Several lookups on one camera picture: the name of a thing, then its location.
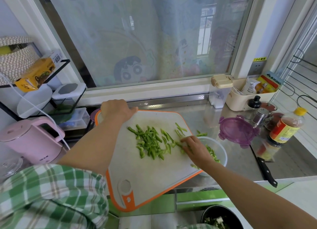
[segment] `person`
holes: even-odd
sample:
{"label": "person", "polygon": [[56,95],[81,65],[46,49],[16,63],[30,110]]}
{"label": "person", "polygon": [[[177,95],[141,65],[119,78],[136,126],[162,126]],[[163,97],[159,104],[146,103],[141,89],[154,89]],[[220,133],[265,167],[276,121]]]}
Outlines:
{"label": "person", "polygon": [[[56,164],[35,165],[0,187],[1,228],[104,228],[105,173],[119,130],[138,110],[124,100],[103,102],[103,122]],[[195,136],[184,151],[225,191],[253,228],[317,228],[317,220],[282,197],[216,163]],[[211,228],[191,225],[182,228]]]}

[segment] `storage basket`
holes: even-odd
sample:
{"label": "storage basket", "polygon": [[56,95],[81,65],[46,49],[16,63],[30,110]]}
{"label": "storage basket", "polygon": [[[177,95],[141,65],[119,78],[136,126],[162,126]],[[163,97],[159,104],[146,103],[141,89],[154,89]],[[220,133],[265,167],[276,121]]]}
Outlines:
{"label": "storage basket", "polygon": [[[233,87],[235,87],[237,90],[242,90],[243,86],[246,83],[246,79],[237,79],[233,80]],[[248,100],[253,99],[254,96],[258,95],[261,97],[260,101],[270,101],[270,99],[277,93],[265,93],[265,94],[251,94],[251,95],[240,95],[237,94],[233,88],[231,89],[230,93],[227,96],[226,99],[226,104],[228,107],[233,110],[233,111],[246,111],[246,110],[251,110],[248,106]]]}
{"label": "storage basket", "polygon": [[[30,37],[0,37],[0,47],[30,42],[32,42]],[[14,83],[39,58],[33,45],[30,44],[16,52],[0,55],[0,72]],[[6,80],[0,76],[0,85],[7,84]]]}

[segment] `pink kettle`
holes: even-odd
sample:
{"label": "pink kettle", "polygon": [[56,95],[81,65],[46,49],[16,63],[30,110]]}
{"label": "pink kettle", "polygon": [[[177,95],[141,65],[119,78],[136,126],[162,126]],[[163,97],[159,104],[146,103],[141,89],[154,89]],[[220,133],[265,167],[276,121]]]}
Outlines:
{"label": "pink kettle", "polygon": [[47,117],[39,117],[34,120],[24,119],[2,130],[0,141],[20,153],[32,164],[49,163],[61,152],[62,144],[59,141],[65,137],[65,132],[57,127],[62,137],[54,138],[40,127],[42,124],[48,124],[56,130],[54,123]]}

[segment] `kettle handle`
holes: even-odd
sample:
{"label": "kettle handle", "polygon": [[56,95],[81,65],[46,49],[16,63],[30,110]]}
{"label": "kettle handle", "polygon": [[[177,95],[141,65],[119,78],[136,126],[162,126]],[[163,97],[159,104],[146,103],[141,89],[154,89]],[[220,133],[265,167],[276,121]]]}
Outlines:
{"label": "kettle handle", "polygon": [[65,137],[65,132],[59,126],[57,126],[57,128],[56,128],[54,123],[46,116],[42,116],[42,117],[39,117],[39,118],[36,118],[36,119],[32,120],[31,124],[33,126],[39,126],[39,125],[42,125],[42,124],[48,124],[50,127],[52,127],[53,130],[55,130],[58,134],[61,135],[61,136],[59,135],[56,138],[54,138],[55,142],[59,142]]}

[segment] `black knife handle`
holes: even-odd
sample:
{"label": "black knife handle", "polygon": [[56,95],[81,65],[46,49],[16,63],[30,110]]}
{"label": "black knife handle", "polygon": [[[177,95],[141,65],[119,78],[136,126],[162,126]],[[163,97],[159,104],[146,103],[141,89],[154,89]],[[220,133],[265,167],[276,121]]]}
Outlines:
{"label": "black knife handle", "polygon": [[259,166],[260,169],[264,175],[264,178],[273,186],[273,187],[277,187],[277,182],[275,181],[275,179],[272,177],[270,170],[268,169],[268,167],[265,164],[264,159],[257,157],[257,160],[259,162]]}

